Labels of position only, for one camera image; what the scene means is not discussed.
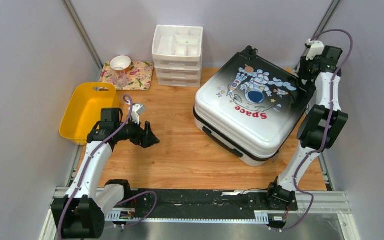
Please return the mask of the white black space suitcase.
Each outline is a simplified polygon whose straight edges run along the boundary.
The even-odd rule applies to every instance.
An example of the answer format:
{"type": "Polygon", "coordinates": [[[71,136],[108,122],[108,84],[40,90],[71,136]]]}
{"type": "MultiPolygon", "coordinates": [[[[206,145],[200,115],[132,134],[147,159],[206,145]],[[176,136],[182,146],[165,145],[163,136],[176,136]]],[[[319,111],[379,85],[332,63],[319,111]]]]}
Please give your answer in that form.
{"type": "Polygon", "coordinates": [[[251,167],[275,157],[315,92],[247,46],[196,93],[195,125],[251,167]]]}

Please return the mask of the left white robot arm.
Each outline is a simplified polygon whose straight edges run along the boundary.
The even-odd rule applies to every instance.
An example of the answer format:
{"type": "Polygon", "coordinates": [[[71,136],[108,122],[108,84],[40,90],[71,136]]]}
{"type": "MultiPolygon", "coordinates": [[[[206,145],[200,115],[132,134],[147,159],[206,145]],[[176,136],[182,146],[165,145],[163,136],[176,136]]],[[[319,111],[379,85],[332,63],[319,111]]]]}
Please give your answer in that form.
{"type": "Polygon", "coordinates": [[[120,108],[103,108],[100,120],[87,135],[86,153],[79,172],[63,198],[51,204],[57,227],[57,237],[63,239],[98,239],[102,236],[105,217],[120,206],[128,207],[136,199],[127,180],[109,180],[97,193],[104,167],[120,141],[130,141],[144,149],[160,141],[152,132],[150,122],[141,127],[140,115],[145,111],[141,103],[134,103],[122,121],[120,108]]]}

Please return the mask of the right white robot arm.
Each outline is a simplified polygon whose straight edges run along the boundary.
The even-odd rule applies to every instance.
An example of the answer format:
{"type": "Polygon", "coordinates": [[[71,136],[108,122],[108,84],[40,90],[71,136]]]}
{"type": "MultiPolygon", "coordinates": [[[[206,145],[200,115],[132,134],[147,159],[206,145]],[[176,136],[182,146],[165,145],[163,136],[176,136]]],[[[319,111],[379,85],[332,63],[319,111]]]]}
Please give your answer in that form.
{"type": "Polygon", "coordinates": [[[324,46],[319,52],[310,49],[300,61],[298,76],[315,88],[315,104],[298,129],[299,145],[292,160],[267,189],[269,209],[289,209],[309,166],[333,146],[348,121],[338,98],[342,72],[337,64],[342,53],[341,48],[324,46]]]}

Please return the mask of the floral serving tray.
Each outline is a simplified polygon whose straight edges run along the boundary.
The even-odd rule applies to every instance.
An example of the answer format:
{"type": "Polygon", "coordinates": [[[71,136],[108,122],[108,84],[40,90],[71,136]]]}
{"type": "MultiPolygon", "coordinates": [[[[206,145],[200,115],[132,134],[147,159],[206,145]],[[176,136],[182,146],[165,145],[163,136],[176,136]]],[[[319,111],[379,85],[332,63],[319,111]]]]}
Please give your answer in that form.
{"type": "Polygon", "coordinates": [[[118,72],[110,66],[110,61],[104,64],[99,82],[112,84],[118,91],[147,91],[152,83],[154,63],[150,61],[133,61],[125,70],[126,81],[117,77],[118,72]]]}

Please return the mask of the clear drinking glass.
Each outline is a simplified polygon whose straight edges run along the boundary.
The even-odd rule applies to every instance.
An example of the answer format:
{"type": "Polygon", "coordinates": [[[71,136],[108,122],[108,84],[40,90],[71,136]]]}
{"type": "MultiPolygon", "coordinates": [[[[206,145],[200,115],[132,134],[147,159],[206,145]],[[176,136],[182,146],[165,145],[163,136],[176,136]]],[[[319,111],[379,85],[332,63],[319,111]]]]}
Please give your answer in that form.
{"type": "Polygon", "coordinates": [[[128,84],[128,78],[126,70],[122,67],[116,67],[114,70],[114,85],[117,89],[122,89],[127,86],[128,84]]]}

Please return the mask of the yellow plastic basket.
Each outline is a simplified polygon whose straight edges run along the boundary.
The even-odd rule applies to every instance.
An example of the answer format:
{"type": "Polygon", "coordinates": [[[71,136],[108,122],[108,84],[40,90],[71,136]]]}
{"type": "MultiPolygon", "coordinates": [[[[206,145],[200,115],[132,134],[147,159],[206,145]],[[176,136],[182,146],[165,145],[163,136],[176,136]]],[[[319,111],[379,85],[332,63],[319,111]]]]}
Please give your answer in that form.
{"type": "Polygon", "coordinates": [[[101,109],[119,106],[114,85],[104,82],[83,83],[75,89],[69,101],[59,134],[76,145],[86,145],[87,135],[101,119],[101,109]]]}

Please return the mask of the white orange bowl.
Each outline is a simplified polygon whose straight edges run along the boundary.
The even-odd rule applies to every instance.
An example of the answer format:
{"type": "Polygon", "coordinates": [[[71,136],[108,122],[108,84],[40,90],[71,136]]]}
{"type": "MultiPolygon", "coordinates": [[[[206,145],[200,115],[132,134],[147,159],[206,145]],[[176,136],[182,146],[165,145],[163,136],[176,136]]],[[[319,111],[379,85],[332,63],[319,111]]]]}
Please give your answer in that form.
{"type": "Polygon", "coordinates": [[[126,71],[131,64],[132,60],[126,55],[116,56],[110,61],[110,67],[118,72],[126,71]]]}

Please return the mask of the white plastic drawer organizer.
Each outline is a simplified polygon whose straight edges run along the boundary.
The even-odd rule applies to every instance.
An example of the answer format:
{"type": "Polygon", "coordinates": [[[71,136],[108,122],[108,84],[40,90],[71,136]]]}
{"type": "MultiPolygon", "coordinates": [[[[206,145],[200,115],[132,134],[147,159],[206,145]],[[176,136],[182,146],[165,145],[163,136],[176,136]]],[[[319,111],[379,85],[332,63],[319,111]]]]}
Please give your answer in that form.
{"type": "Polygon", "coordinates": [[[160,85],[200,87],[203,33],[204,28],[201,26],[156,26],[152,43],[152,57],[160,85]]]}

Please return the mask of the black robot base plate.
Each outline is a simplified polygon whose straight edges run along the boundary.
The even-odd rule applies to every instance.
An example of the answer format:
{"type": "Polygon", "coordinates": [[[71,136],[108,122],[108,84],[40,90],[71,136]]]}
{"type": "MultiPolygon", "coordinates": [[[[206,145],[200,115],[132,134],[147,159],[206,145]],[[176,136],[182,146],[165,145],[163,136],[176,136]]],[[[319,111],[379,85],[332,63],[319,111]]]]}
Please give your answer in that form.
{"type": "Polygon", "coordinates": [[[107,217],[114,224],[144,222],[167,223],[262,223],[280,217],[285,222],[289,212],[298,210],[296,196],[288,209],[270,209],[265,203],[267,191],[134,189],[132,199],[117,205],[107,217]]]}

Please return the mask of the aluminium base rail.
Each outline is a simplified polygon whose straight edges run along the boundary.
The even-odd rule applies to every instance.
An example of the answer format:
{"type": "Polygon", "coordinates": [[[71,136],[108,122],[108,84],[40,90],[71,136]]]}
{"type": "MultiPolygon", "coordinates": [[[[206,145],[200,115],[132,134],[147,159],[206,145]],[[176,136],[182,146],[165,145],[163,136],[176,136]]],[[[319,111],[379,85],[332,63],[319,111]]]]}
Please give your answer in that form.
{"type": "Polygon", "coordinates": [[[346,195],[298,193],[270,209],[264,190],[132,189],[102,210],[89,196],[55,191],[43,240],[359,240],[346,195]]]}

